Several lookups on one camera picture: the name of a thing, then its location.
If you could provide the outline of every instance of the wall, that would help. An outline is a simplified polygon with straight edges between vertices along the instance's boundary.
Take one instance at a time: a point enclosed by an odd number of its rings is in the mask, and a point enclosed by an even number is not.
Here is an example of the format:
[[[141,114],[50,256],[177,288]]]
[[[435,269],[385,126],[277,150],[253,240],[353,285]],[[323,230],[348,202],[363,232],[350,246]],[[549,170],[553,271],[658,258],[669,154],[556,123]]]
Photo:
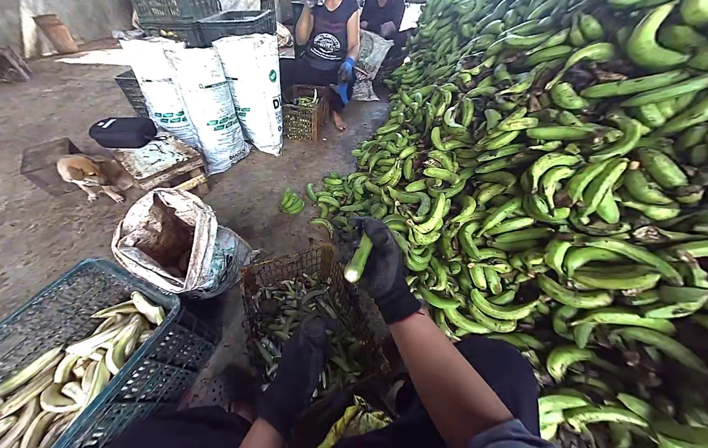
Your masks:
[[[42,37],[31,17],[43,14],[59,15],[78,41],[110,37],[114,29],[132,27],[130,0],[0,0],[0,46],[37,56],[36,40]]]

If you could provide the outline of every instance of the black pants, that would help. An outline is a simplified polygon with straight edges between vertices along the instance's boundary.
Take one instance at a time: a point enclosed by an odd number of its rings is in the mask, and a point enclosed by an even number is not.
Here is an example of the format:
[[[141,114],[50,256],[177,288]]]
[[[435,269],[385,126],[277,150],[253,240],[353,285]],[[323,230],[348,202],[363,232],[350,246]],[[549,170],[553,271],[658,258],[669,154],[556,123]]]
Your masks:
[[[332,70],[319,70],[309,65],[309,62],[304,57],[298,59],[281,58],[279,60],[279,78],[282,87],[282,92],[288,87],[295,84],[319,85],[321,87],[329,87],[329,85],[337,84],[337,68]],[[354,83],[349,83],[349,88],[346,91],[349,100],[352,97]],[[343,111],[343,100],[337,92],[329,89],[329,108],[337,113]]]
[[[414,33],[415,29],[410,28],[410,29],[405,29],[404,31],[396,31],[395,33],[385,37],[385,39],[389,41],[393,41],[393,46],[390,47],[388,54],[385,55],[384,59],[386,61],[390,59],[395,59],[397,57],[400,57],[403,59],[406,57],[406,55],[403,52],[403,48],[407,46],[407,39],[410,36],[410,33]]]
[[[467,338],[456,343],[456,348],[528,432],[539,436],[539,392],[528,361],[512,345],[484,337]],[[396,407],[400,416],[389,426],[343,438],[335,447],[445,446],[411,384],[399,391]],[[195,407],[135,423],[110,448],[234,448],[243,441],[249,426],[244,418],[221,407]]]

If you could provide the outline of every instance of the wooden box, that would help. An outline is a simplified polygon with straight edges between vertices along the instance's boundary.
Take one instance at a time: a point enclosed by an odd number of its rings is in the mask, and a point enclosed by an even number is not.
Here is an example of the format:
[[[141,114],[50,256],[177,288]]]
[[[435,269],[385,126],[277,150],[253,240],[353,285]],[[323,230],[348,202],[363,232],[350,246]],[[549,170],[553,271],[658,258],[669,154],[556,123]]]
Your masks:
[[[80,153],[78,147],[68,138],[55,139],[25,148],[22,150],[20,174],[52,196],[75,191],[78,186],[64,181],[55,164],[63,156]]]

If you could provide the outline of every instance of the person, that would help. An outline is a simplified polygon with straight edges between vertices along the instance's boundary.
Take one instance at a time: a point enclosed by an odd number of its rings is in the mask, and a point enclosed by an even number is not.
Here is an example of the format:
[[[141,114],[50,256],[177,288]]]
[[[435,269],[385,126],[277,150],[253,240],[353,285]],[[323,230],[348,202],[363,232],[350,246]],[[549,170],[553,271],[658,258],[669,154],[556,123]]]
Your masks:
[[[386,59],[402,55],[402,49],[407,45],[409,30],[399,32],[404,10],[403,0],[367,0],[362,8],[359,27],[393,41]]]
[[[451,343],[409,291],[391,231],[376,219],[357,219],[357,229],[373,242],[361,287],[389,325],[410,381],[396,397],[395,422],[335,447],[552,448],[539,438],[538,386],[528,361],[512,345],[483,336]],[[325,338],[319,318],[291,335],[257,415],[249,413],[253,423],[220,407],[189,409],[135,423],[111,447],[283,446],[317,386]]]
[[[359,3],[357,0],[306,0],[296,22],[296,44],[306,46],[295,59],[281,58],[282,90],[295,84],[345,86],[332,89],[329,108],[339,130],[348,125],[340,115],[352,96],[354,67],[359,56]]]

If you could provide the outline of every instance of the open sack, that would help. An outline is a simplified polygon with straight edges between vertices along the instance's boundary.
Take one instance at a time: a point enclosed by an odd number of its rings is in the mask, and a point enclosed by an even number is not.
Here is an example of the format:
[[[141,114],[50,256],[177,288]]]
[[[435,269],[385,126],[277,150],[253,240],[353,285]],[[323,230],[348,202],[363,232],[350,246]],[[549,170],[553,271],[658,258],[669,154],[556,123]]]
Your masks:
[[[113,233],[111,251],[131,273],[193,298],[229,289],[258,252],[219,226],[201,199],[172,188],[156,188],[130,207]]]

